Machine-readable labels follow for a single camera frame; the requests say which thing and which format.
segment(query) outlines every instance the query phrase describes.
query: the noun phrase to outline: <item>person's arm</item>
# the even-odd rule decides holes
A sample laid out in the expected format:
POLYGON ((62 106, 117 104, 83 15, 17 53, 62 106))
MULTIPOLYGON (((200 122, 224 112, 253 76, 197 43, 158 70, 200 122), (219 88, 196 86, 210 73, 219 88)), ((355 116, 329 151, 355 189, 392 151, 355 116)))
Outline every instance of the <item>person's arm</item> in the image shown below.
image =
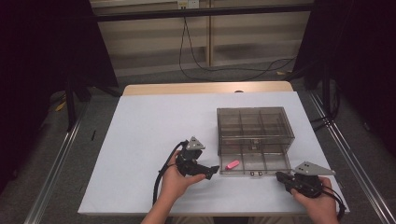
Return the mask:
MULTIPOLYGON (((175 164, 177 153, 178 151, 173 155, 169 164, 175 164)), ((184 177, 175 165, 170 165, 163 175, 160 196, 143 219, 142 224, 163 224, 175 201, 184 194, 190 185, 198 183, 203 179, 205 179, 205 175, 184 177)))
MULTIPOLYGON (((320 176, 319 179, 324 187, 332 188, 332 182, 330 182, 329 178, 320 176)), ((332 194, 332 191, 327 188, 323 189, 332 194)), ((311 217, 315 224, 339 223, 337 220, 337 212, 335 210, 335 199, 323 193, 314 199, 307 198, 296 189, 292 189, 291 194, 297 202, 301 203, 306 208, 309 217, 311 217)))

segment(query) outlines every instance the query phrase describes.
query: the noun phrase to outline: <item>metal bracket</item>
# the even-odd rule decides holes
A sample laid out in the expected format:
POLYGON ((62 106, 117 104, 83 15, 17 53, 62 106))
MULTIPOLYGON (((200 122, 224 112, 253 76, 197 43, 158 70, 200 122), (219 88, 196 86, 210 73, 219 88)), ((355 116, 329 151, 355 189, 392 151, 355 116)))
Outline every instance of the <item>metal bracket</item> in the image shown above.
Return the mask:
POLYGON ((298 165, 293 172, 301 175, 335 175, 334 170, 326 169, 309 161, 298 165))
POLYGON ((205 149, 205 146, 202 145, 201 142, 195 138, 195 136, 193 136, 190 139, 190 142, 187 144, 186 149, 187 150, 201 150, 201 149, 205 149))

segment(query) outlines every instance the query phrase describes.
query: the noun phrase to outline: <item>black curtain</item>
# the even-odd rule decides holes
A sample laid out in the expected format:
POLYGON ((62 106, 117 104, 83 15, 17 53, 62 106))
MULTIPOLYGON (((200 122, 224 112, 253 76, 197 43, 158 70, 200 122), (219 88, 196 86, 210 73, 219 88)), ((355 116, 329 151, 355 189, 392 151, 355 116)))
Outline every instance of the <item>black curtain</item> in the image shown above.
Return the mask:
POLYGON ((31 149, 50 96, 67 76, 118 86, 88 0, 4 0, 0 3, 0 192, 31 149))

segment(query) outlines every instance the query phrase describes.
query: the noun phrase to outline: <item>pink eraser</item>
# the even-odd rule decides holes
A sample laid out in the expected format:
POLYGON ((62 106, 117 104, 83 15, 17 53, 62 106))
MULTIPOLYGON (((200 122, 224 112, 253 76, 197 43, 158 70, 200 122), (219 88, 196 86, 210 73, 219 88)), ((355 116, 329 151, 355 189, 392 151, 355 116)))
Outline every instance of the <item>pink eraser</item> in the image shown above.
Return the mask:
POLYGON ((230 162, 226 167, 225 167, 225 169, 226 170, 231 170, 231 169, 233 169, 235 166, 237 166, 239 164, 239 161, 232 161, 232 162, 230 162))

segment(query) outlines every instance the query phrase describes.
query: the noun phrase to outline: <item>wall outlet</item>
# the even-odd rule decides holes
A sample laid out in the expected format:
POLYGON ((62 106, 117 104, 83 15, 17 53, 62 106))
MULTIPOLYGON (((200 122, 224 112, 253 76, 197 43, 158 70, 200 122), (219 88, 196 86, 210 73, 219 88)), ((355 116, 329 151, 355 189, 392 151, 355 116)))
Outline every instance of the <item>wall outlet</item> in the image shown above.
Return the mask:
POLYGON ((189 8, 189 1, 188 0, 177 1, 177 8, 178 9, 187 9, 187 8, 189 8))
POLYGON ((199 8, 199 0, 189 0, 188 8, 199 8))

